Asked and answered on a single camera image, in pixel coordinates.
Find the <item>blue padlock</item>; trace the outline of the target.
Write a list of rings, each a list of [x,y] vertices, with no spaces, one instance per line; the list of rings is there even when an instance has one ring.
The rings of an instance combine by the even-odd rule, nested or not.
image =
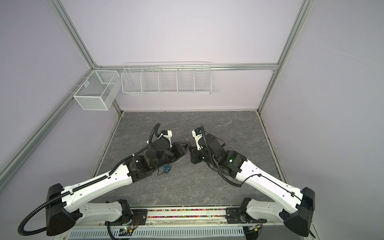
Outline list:
[[[163,172],[164,172],[165,174],[168,174],[168,173],[170,172],[171,169],[172,169],[172,165],[171,165],[171,164],[169,164],[169,165],[164,165],[164,166],[163,166]]]

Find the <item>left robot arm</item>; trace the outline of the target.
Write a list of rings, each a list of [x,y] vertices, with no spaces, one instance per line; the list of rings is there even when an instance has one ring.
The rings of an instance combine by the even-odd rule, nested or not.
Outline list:
[[[167,139],[158,139],[134,155],[121,160],[104,174],[76,185],[51,186],[46,202],[21,221],[18,234],[31,236],[46,232],[48,236],[56,236],[70,230],[77,223],[94,216],[88,209],[90,201],[112,190],[150,177],[161,167],[178,161],[187,153],[190,146],[188,140],[170,143]],[[32,231],[25,230],[27,222],[41,210],[46,211],[46,226]]]

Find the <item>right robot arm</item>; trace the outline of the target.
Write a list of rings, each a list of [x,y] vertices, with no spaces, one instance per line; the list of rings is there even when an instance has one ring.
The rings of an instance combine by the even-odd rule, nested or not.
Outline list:
[[[270,219],[282,222],[293,233],[308,237],[315,211],[315,192],[291,186],[257,167],[252,161],[236,151],[227,151],[219,139],[203,134],[200,129],[192,132],[196,146],[191,148],[193,164],[205,162],[227,183],[242,187],[248,184],[271,198],[278,209],[267,212],[256,200],[245,198],[239,213],[249,219]]]

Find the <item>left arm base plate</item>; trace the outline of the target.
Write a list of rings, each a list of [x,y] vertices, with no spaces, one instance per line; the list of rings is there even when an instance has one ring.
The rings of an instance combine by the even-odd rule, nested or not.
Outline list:
[[[116,221],[110,222],[110,226],[143,226],[146,224],[148,210],[133,209],[132,214],[123,214]]]

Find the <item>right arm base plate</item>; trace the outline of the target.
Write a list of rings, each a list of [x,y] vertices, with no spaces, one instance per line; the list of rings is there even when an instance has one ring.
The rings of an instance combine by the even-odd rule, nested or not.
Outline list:
[[[266,219],[254,219],[247,213],[242,212],[240,208],[226,208],[226,215],[228,224],[265,224]]]

